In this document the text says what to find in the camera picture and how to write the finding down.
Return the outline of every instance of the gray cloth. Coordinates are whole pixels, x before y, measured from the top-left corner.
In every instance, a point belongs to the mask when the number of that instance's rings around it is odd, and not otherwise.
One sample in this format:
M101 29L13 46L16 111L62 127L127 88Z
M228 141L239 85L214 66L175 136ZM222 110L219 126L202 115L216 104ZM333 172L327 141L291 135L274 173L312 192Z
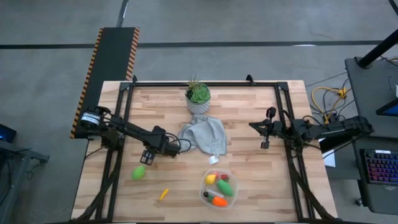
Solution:
M219 119L195 114L191 123L182 128L178 138L191 141L191 150L199 147L207 154L226 154L226 134L223 123ZM181 151L186 151L188 148L189 142L181 141Z

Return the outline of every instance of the wooden table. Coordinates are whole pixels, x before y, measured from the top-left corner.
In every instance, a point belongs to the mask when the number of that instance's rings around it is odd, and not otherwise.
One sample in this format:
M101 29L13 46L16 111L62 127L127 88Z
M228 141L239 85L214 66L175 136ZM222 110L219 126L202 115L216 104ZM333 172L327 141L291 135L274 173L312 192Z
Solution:
M311 114L304 82L288 83L295 117ZM99 105L114 111L118 89L119 82L104 82ZM159 125L167 132L178 134L192 118L184 93L185 89L180 87L134 88L129 122L148 130ZM297 221L283 142L270 138L270 149L260 149L262 137L248 125L248 122L265 119L270 106L277 107L273 88L211 87L211 107L206 115L223 122L228 142L227 155L220 156L219 163L212 166L209 155L192 149L175 159L156 156L153 165L146 166L141 180L131 180L131 172L141 165L139 159L144 146L138 140L127 138L114 222ZM87 153L99 147L100 140L94 140ZM336 217L321 152L308 147L303 156L311 190ZM78 217L98 193L105 157L106 150L102 150L85 161L72 218ZM228 169L238 178L238 199L229 210L213 210L199 198L202 175L212 168ZM158 198L165 188L170 191L160 202ZM300 198L306 211L303 194ZM104 211L107 211L107 199Z

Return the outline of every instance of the orange toy carrot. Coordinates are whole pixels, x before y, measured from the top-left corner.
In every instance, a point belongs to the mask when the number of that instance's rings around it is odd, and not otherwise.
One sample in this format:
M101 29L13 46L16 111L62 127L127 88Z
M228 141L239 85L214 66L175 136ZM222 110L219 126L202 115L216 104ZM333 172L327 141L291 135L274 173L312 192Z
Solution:
M215 196L211 202L213 203L213 205L219 206L219 207L227 207L228 206L228 202L219 196Z

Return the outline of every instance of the clear plastic container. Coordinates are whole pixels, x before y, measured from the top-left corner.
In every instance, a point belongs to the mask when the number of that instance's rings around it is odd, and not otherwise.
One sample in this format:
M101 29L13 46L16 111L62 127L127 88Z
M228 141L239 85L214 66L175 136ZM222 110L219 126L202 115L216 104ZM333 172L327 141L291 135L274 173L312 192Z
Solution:
M205 178L207 175L209 174L215 174L218 173L218 178L216 179L216 182L214 184L205 184ZM228 180L228 184L229 186L231 186L232 190L233 190L233 196L227 196L224 195L224 199L228 202L228 206L227 207L218 207L218 206L214 206L211 202L207 201L207 198L203 195L203 193L206 191L206 189L210 189L210 190L214 190L215 192L218 192L220 194L221 191L218 189L217 187L217 181L221 180L221 175L222 174L226 174L229 177ZM231 206L235 203L236 198L238 197L238 180L237 178L228 170L223 170L223 169L210 169L208 170L205 175L203 176L202 180L201 180L201 186L200 186L200 198L203 201L203 203L205 203L206 205L208 205L211 208L217 208L217 209L229 209L231 208Z

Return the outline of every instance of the rgb keyboard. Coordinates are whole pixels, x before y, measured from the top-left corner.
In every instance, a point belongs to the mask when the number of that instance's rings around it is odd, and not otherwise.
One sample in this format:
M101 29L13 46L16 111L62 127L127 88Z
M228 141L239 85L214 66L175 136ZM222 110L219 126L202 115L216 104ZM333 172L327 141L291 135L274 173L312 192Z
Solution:
M369 183L398 185L398 151L362 149Z

